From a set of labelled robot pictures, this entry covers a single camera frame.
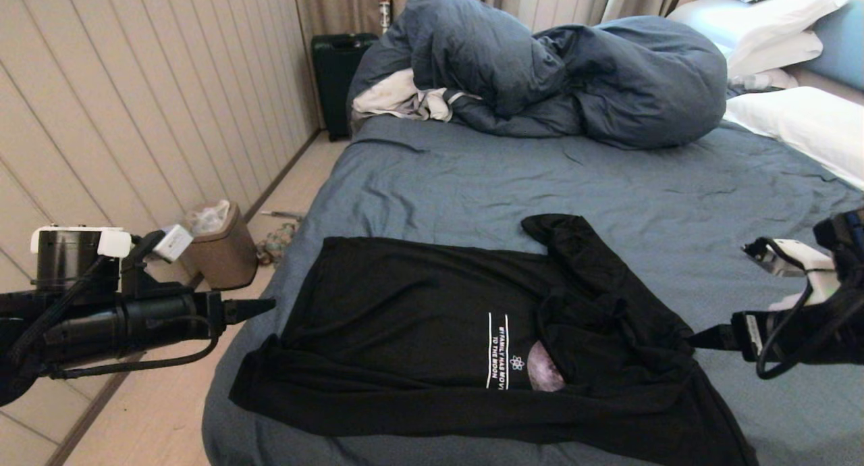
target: black t-shirt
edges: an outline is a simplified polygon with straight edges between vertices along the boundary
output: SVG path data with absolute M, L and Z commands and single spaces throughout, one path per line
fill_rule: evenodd
M 231 399 L 325 436 L 579 441 L 663 464 L 756 464 L 691 329 L 581 217 L 548 255 L 327 238 L 281 339 Z

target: plastic bag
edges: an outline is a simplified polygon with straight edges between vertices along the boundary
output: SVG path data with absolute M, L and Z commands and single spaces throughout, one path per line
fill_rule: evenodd
M 200 211 L 189 211 L 186 214 L 186 223 L 189 225 L 189 232 L 194 237 L 218 232 L 225 225 L 225 219 L 228 217 L 228 209 L 230 207 L 231 203 L 222 199 L 214 207 L 205 207 Z

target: wooden floor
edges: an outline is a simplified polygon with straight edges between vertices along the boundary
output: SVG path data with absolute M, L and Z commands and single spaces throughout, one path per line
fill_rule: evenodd
M 308 211 L 333 162 L 348 143 L 327 142 L 326 133 L 306 150 L 262 210 Z M 284 219 L 258 214 L 249 223 L 259 241 L 277 229 Z M 273 275 L 261 267 L 246 288 L 223 293 L 226 298 L 254 298 Z M 229 328 L 219 346 L 207 358 L 183 367 L 135 371 L 114 394 L 98 419 L 87 430 L 67 463 L 80 466 L 207 466 L 201 444 L 201 414 L 213 370 L 228 343 L 240 329 Z M 203 342 L 185 342 L 147 353 L 144 359 L 187 355 Z

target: blue bed sheet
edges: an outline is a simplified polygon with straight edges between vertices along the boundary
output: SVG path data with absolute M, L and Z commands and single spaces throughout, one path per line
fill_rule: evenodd
M 340 158 L 266 290 L 277 309 L 248 322 L 219 364 L 203 423 L 213 464 L 645 464 L 576 442 L 322 438 L 242 410 L 228 390 L 244 355 L 280 333 L 327 236 L 401 238 L 542 253 L 519 221 L 586 217 L 694 330 L 798 292 L 748 261 L 760 236 L 815 245 L 811 227 L 861 193 L 775 140 L 723 124 L 689 146 L 624 151 L 583 137 L 514 139 L 455 124 L 377 116 Z M 862 464 L 864 369 L 800 365 L 759 380 L 737 353 L 697 359 L 765 465 Z

